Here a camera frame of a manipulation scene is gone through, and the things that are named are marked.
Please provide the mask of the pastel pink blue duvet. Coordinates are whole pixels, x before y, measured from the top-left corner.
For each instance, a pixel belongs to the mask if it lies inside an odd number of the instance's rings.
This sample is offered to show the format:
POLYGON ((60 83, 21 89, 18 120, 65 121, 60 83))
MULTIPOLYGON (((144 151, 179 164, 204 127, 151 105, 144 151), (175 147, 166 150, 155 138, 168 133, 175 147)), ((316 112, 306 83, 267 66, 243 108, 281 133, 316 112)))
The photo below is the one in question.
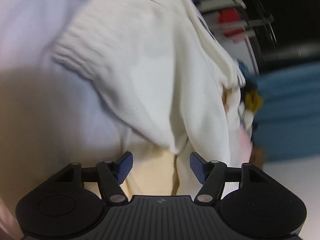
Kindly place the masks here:
POLYGON ((87 1, 1 0, 1 239, 23 237, 17 202, 72 162, 95 166, 131 151, 125 193, 172 193, 173 155, 118 120, 88 80, 52 58, 87 1))

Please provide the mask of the brown paper bag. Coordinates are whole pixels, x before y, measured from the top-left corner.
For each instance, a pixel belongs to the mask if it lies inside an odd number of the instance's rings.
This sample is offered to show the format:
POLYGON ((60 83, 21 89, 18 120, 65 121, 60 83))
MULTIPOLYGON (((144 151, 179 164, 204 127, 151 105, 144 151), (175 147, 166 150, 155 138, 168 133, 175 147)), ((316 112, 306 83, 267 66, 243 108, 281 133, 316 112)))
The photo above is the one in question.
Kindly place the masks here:
POLYGON ((262 170, 264 161, 265 161, 265 158, 264 158, 263 148, 253 147, 249 163, 262 170))

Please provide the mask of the red cloth on rack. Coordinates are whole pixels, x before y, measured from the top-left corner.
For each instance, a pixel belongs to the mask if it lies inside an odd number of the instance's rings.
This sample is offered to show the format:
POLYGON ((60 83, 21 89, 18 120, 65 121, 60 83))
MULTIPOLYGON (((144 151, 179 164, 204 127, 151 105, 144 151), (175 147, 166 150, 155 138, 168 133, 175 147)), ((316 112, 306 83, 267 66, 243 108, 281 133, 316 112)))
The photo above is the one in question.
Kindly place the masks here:
POLYGON ((220 10, 218 24, 223 36, 232 40, 234 43, 239 43, 245 39, 245 30, 236 9, 228 8, 220 10))

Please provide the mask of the white sweatpants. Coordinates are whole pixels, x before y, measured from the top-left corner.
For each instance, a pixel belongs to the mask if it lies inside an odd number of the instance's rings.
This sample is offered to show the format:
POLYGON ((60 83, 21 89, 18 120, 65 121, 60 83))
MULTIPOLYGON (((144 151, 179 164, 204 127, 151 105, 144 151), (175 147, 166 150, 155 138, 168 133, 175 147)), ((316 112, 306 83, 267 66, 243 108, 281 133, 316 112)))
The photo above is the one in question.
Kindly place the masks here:
POLYGON ((55 44, 54 59, 92 81, 110 110, 142 135, 128 150, 132 194, 189 194, 195 151, 240 166, 238 63, 192 0, 89 0, 55 44))

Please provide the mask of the blue curtain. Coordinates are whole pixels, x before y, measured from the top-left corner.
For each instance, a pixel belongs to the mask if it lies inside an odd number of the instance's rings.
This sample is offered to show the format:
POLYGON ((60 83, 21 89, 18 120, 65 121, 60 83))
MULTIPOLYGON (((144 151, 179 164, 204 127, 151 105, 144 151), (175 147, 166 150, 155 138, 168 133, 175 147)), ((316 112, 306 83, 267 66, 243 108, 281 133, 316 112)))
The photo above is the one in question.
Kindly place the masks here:
POLYGON ((264 103, 253 120, 253 142, 268 161, 319 154, 319 0, 193 0, 210 30, 245 70, 245 95, 264 103), (219 11, 237 10, 245 30, 223 36, 219 11))

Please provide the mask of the mustard yellow garment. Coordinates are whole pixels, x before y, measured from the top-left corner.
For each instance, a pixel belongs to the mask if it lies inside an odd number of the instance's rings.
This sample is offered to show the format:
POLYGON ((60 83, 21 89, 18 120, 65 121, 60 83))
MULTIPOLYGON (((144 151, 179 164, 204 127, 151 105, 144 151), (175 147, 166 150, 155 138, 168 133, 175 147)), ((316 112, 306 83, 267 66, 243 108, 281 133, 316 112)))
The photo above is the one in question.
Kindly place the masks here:
POLYGON ((256 90, 252 89, 245 94, 245 107, 254 115, 256 115, 263 103, 263 98, 257 93, 256 90))

